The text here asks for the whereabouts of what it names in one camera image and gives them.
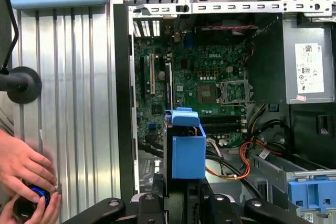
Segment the black cable on left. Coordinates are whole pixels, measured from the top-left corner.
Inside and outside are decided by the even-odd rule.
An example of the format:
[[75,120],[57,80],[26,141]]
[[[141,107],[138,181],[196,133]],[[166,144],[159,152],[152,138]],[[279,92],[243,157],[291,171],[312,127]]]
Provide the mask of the black cable on left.
[[9,60],[11,58],[12,52],[14,50],[14,47],[15,47],[17,41],[19,40],[19,28],[17,27],[16,19],[15,19],[15,16],[14,16],[12,5],[11,5],[11,0],[5,0],[5,3],[6,3],[6,7],[7,7],[7,10],[8,10],[8,13],[9,13],[9,17],[11,18],[11,22],[12,22],[12,25],[13,25],[14,38],[13,38],[12,43],[11,43],[9,49],[8,49],[5,61],[4,61],[3,65],[0,68],[0,73],[2,73],[2,74],[9,74],[9,72],[8,72],[8,63],[9,63]]

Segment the connector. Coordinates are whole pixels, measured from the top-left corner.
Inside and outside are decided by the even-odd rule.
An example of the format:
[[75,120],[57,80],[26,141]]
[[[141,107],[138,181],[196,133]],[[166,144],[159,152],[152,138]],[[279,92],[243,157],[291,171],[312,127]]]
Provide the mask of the connector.
[[151,94],[155,94],[155,55],[149,54]]

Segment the label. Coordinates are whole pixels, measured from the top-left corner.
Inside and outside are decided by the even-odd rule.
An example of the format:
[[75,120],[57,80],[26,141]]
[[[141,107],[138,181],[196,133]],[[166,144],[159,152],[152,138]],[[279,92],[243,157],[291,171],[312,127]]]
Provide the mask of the label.
[[265,159],[268,154],[270,154],[271,152],[267,149],[264,149],[260,154],[259,154],[259,157],[261,157],[262,159]]
[[305,102],[307,100],[307,97],[304,97],[302,95],[297,95],[296,100],[301,101],[301,102]]
[[295,44],[298,94],[324,92],[322,48],[317,43]]
[[304,214],[304,218],[306,221],[310,222],[310,223],[314,223],[314,218],[313,218],[313,214],[309,213],[309,214]]

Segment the pcie slot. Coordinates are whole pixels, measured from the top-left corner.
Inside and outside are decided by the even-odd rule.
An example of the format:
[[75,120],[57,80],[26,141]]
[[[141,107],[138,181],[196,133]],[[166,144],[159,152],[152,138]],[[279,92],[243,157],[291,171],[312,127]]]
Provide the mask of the pcie slot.
[[146,70],[145,70],[145,58],[140,58],[140,91],[141,98],[145,102],[146,101]]
[[171,62],[165,65],[165,95],[166,95],[166,109],[173,109],[173,72]]
[[155,55],[149,54],[151,94],[155,94]]

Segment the black mount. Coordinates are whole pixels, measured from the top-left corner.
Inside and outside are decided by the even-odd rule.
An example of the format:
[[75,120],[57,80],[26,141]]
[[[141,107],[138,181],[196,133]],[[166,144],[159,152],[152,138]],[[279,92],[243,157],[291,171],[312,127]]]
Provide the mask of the black mount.
[[0,91],[5,91],[15,103],[26,104],[35,101],[42,90],[38,73],[27,67],[17,67],[9,74],[0,74]]

